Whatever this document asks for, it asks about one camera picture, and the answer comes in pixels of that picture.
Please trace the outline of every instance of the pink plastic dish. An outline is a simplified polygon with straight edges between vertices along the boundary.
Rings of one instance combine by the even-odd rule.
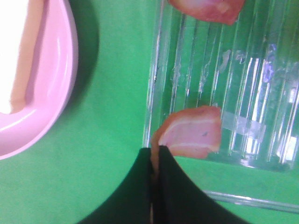
[[[0,114],[0,160],[35,144],[63,111],[76,78],[77,32],[67,0],[47,0],[27,88],[27,106]]]

